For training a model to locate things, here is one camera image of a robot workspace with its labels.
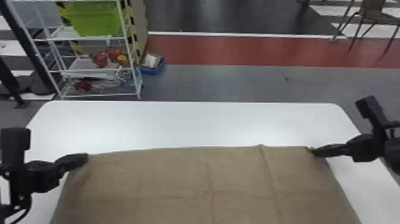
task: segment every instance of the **white metal shelf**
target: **white metal shelf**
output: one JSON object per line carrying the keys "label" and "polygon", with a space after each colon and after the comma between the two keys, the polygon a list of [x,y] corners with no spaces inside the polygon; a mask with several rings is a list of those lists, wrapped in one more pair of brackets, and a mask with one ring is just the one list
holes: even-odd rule
{"label": "white metal shelf", "polygon": [[[63,24],[63,21],[60,19],[59,24],[46,24],[48,20],[44,20],[46,12],[40,12],[35,4],[32,2],[99,2],[99,1],[108,1],[115,2],[115,5],[118,9],[118,14],[120,18],[121,30],[117,35],[103,35],[103,36],[81,36],[73,26],[66,26]],[[16,8],[13,6],[13,2],[31,2],[32,9],[36,13],[36,17],[34,18],[36,22],[39,22],[40,27],[43,28],[45,37],[40,39],[32,39],[31,35],[28,32],[27,24],[23,23],[21,17],[19,16]],[[36,51],[36,55],[38,55],[40,62],[45,66],[46,71],[48,73],[49,78],[52,80],[55,89],[60,96],[61,99],[68,96],[68,93],[75,92],[78,96],[75,97],[91,97],[96,95],[136,95],[140,99],[140,92],[143,85],[142,74],[140,72],[140,68],[138,64],[140,62],[140,58],[136,55],[136,44],[133,42],[130,46],[128,41],[128,36],[133,37],[133,29],[130,29],[134,24],[130,18],[130,13],[123,13],[121,9],[121,4],[128,5],[129,0],[9,0],[8,5],[10,6],[11,11],[13,12],[15,18],[18,23],[21,24],[24,29],[25,34],[29,37],[30,43],[33,45],[34,50]],[[82,41],[89,42],[91,41],[98,42],[104,41],[105,49],[112,45],[112,41],[117,40],[120,44],[124,46],[123,54],[127,56],[127,63],[125,66],[121,66],[118,63],[112,63],[108,60],[108,64],[104,68],[97,68],[96,64],[92,62],[87,55],[82,53],[78,53],[73,47],[71,41]],[[74,56],[70,55],[62,55],[61,48],[59,45],[56,45],[56,41],[68,41],[72,50],[74,51]],[[56,62],[56,69],[50,69],[47,67],[44,59],[40,56],[40,51],[36,42],[47,42],[49,44],[49,48],[51,50],[50,54],[53,55],[53,58]],[[75,57],[76,59],[72,62],[71,66],[67,66],[65,64],[65,57],[71,58]],[[56,83],[54,78],[52,77],[53,73],[60,73],[63,77],[61,83]],[[75,91],[73,85],[78,82],[77,79],[82,79],[86,77],[97,78],[99,80],[91,80],[88,82],[93,82],[97,87],[101,87],[97,83],[104,83],[107,88],[100,88],[100,93],[97,92],[98,89],[85,92],[85,91]]]}
{"label": "white metal shelf", "polygon": [[73,26],[60,26],[51,34],[50,38],[34,39],[35,41],[104,41],[124,40],[124,36],[81,36]]}
{"label": "white metal shelf", "polygon": [[99,69],[91,59],[77,58],[68,70],[61,70],[61,75],[70,78],[94,77],[114,80],[115,73],[121,69],[122,67],[118,63],[112,63],[110,60],[106,67]]}

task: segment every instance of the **gray floor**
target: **gray floor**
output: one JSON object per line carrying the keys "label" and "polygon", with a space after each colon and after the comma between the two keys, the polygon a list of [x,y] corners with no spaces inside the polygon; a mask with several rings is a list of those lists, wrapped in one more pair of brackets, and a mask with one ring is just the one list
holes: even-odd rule
{"label": "gray floor", "polygon": [[[388,116],[400,120],[400,70],[273,66],[167,66],[162,76],[145,76],[143,100],[233,102],[332,102],[363,132],[370,125],[354,102],[375,95]],[[135,100],[135,97],[92,98]],[[43,102],[25,110],[0,101],[0,127],[25,126]]]}

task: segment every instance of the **chair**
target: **chair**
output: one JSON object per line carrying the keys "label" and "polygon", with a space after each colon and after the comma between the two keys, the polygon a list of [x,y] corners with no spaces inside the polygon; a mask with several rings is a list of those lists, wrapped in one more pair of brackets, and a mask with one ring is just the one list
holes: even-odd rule
{"label": "chair", "polygon": [[350,44],[349,50],[351,50],[354,46],[354,42],[358,36],[358,32],[360,32],[361,25],[363,24],[364,21],[371,21],[372,24],[368,29],[361,35],[361,38],[363,38],[371,29],[374,27],[376,24],[390,24],[390,25],[397,25],[395,32],[392,35],[392,38],[390,39],[389,43],[386,46],[385,52],[389,50],[397,32],[399,31],[400,27],[400,18],[394,17],[392,15],[389,15],[387,13],[383,13],[383,5],[385,4],[385,0],[363,0],[361,3],[361,8],[359,11],[355,12],[353,15],[350,16],[350,18],[347,20],[345,25],[341,28],[339,33],[342,33],[342,31],[346,28],[346,26],[349,24],[349,22],[354,18],[356,15],[361,16],[360,23],[358,24],[357,31],[355,32],[355,35],[353,37],[353,40]]}

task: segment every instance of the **table surface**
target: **table surface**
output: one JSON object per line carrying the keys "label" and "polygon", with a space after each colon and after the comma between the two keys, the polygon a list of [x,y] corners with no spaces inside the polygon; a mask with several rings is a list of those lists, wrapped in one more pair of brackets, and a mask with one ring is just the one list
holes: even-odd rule
{"label": "table surface", "polygon": [[[34,116],[26,161],[187,146],[321,146],[360,134],[334,104],[52,101]],[[363,224],[398,223],[400,187],[380,160],[328,159]],[[5,181],[0,182],[2,200]],[[22,223],[49,223],[61,187],[35,194]]]}

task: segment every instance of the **red floor stripe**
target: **red floor stripe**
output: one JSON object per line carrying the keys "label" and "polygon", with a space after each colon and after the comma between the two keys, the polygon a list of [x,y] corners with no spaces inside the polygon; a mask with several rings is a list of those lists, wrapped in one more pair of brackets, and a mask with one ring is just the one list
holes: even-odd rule
{"label": "red floor stripe", "polygon": [[400,41],[385,55],[388,40],[150,36],[147,50],[167,64],[400,68]]}

